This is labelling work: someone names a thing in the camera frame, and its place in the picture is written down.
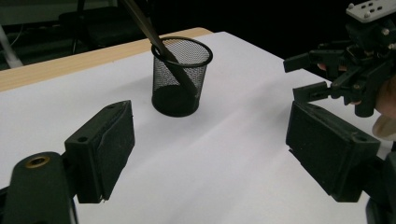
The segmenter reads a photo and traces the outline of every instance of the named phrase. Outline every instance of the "human hand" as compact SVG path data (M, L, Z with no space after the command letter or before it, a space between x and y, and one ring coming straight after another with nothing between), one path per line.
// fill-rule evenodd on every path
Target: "human hand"
M396 75L382 84L376 97L375 109L381 114L373 126L379 138L396 141Z

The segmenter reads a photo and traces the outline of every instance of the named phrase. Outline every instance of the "screw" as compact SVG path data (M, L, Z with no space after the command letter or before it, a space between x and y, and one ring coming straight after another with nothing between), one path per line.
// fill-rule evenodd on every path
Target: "screw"
M384 29L382 29L381 33L382 33L383 35L389 35L389 29L384 28Z

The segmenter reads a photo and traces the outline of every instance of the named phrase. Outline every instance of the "wooden table edge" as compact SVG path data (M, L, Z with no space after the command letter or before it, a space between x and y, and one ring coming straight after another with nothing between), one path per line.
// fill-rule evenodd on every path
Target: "wooden table edge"
M194 38L200 35L212 34L202 27L170 33L165 36L184 36ZM95 67L104 63L111 63L126 57L150 50L151 43L142 39L131 43L121 44L105 49L93 50L59 59L33 63L22 67L0 71L0 91L7 91L39 81L60 77L77 71Z

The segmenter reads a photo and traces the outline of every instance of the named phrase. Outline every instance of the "white table surface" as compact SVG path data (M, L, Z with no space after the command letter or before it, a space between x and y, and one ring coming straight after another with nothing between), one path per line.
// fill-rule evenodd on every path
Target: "white table surface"
M136 143L109 201L79 204L81 224L361 224L358 203L337 203L285 144L292 88L321 81L233 35L196 37L214 53L198 110L167 117L151 104L152 54L0 92L0 188L13 166L64 141L106 105L131 100ZM371 133L378 117L322 100ZM381 151L390 149L383 142Z

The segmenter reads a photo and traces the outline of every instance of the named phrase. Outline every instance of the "mesh pencil holder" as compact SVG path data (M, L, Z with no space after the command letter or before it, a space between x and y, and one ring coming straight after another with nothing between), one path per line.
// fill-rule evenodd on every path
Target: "mesh pencil holder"
M170 117L185 117L199 106L207 65L213 53L205 44L187 37L162 38L175 61L163 57L151 47L154 55L154 77L151 102L156 110Z

